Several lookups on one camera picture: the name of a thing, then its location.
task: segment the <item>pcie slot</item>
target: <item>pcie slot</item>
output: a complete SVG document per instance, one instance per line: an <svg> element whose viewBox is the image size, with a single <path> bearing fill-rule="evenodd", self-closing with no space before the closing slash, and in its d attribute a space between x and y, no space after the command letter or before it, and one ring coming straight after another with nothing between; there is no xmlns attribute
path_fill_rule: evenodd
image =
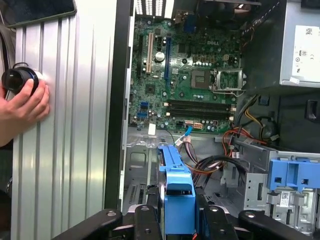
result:
<svg viewBox="0 0 320 240"><path fill-rule="evenodd" d="M171 108L205 109L205 110L209 110L209 111L226 111L226 112L229 112L230 109L231 109L231 105L230 104L200 102L200 101L168 100L168 105Z"/></svg>
<svg viewBox="0 0 320 240"><path fill-rule="evenodd" d="M165 67L164 67L164 80L165 80L165 82L166 82L166 86L167 86L167 87L170 87L170 80L169 80L170 51L171 51L171 38L168 37L168 38L166 39Z"/></svg>
<svg viewBox="0 0 320 240"><path fill-rule="evenodd" d="M154 48L154 33L150 32L148 37L148 53L146 57L146 73L151 73L151 66L152 66L152 50Z"/></svg>
<svg viewBox="0 0 320 240"><path fill-rule="evenodd" d="M193 117L199 119L228 120L229 112L204 111L196 109L168 109L167 112L173 117Z"/></svg>
<svg viewBox="0 0 320 240"><path fill-rule="evenodd" d="M137 55L137 65L136 65L136 77L137 79L141 78L141 66L142 66L142 51L144 49L144 36L139 36L139 45L138 45L138 55Z"/></svg>

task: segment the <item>chip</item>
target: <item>chip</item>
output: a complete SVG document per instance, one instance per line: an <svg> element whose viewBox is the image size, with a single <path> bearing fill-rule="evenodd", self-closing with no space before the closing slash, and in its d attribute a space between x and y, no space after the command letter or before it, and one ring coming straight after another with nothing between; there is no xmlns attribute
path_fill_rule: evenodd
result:
<svg viewBox="0 0 320 240"><path fill-rule="evenodd" d="M191 88L193 89L209 89L210 71L193 70L191 72Z"/></svg>
<svg viewBox="0 0 320 240"><path fill-rule="evenodd" d="M155 94L156 93L156 86L153 84L146 84L145 85L145 94Z"/></svg>
<svg viewBox="0 0 320 240"><path fill-rule="evenodd" d="M155 35L160 35L160 34L161 34L161 29L160 29L160 28L156 28L156 29L154 30L154 34L155 34Z"/></svg>

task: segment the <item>sticker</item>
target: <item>sticker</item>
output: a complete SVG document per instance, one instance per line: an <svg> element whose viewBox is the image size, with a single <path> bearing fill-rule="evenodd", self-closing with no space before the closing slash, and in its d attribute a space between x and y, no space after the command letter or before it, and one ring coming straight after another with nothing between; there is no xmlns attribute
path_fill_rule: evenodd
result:
<svg viewBox="0 0 320 240"><path fill-rule="evenodd" d="M317 26L295 26L292 76L304 77L310 82L319 82L320 28ZM290 82L299 84L298 79Z"/></svg>
<svg viewBox="0 0 320 240"><path fill-rule="evenodd" d="M149 123L149 129L148 129L149 135L156 135L156 125L153 123Z"/></svg>
<svg viewBox="0 0 320 240"><path fill-rule="evenodd" d="M289 191L282 191L281 192L281 200L280 200L280 207L289 207L289 199L290 199L290 192Z"/></svg>
<svg viewBox="0 0 320 240"><path fill-rule="evenodd" d="M289 81L297 85L299 85L300 82L300 80L295 77L290 77Z"/></svg>

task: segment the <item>ridged metal panel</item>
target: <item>ridged metal panel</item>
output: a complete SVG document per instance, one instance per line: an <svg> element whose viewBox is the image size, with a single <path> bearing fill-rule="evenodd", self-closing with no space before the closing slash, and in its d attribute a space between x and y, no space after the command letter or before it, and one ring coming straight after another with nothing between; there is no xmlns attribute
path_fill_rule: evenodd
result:
<svg viewBox="0 0 320 240"><path fill-rule="evenodd" d="M45 77L49 117L13 145L12 240L47 240L103 209L116 0L19 28L16 62Z"/></svg>

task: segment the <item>green motherboard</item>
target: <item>green motherboard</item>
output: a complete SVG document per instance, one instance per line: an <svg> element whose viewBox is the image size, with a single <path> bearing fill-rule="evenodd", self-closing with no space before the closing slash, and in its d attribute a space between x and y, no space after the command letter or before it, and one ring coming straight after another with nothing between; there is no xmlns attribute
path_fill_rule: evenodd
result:
<svg viewBox="0 0 320 240"><path fill-rule="evenodd" d="M186 32L172 21L134 27L129 125L221 134L230 128L242 78L238 32Z"/></svg>

